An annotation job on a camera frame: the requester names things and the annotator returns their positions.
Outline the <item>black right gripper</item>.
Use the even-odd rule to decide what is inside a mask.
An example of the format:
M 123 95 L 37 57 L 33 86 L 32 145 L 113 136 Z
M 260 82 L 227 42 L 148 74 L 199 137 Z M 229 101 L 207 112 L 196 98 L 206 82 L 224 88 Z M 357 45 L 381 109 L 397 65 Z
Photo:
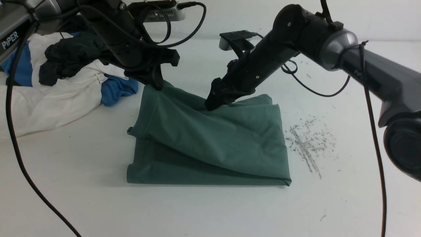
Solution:
M 289 44 L 277 42 L 269 32 L 253 49 L 243 53 L 222 79 L 212 82 L 206 109 L 213 111 L 253 94 L 263 81 L 298 54 Z

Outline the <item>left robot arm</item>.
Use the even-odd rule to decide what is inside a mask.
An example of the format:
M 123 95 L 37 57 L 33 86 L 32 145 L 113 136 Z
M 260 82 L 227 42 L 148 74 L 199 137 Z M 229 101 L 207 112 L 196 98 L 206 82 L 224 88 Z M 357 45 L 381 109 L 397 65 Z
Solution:
M 126 76 L 161 90 L 162 64 L 177 66 L 174 49 L 154 45 L 146 30 L 120 0 L 3 0 L 1 2 L 1 61 L 33 34 L 51 34 L 80 13 L 102 39 L 109 53 L 99 59 L 124 70 Z

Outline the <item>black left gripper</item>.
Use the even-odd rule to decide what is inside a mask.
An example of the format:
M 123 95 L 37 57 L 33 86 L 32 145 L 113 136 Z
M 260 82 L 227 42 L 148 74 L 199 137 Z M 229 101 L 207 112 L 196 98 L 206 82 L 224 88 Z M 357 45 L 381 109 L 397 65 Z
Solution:
M 162 64 L 178 66 L 175 49 L 153 48 L 142 40 L 132 15 L 120 0 L 81 0 L 80 13 L 110 50 L 103 61 L 124 70 L 128 78 L 162 90 Z

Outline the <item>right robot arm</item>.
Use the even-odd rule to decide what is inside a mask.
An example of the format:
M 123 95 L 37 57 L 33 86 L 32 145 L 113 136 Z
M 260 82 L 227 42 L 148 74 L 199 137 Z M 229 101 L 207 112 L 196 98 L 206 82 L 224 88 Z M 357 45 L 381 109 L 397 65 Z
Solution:
M 272 30 L 214 79 L 205 106 L 209 111 L 251 95 L 283 64 L 303 54 L 328 71 L 343 70 L 382 101 L 378 121 L 384 147 L 403 173 L 420 180 L 421 75 L 364 48 L 340 22 L 328 22 L 298 4 L 278 12 Z

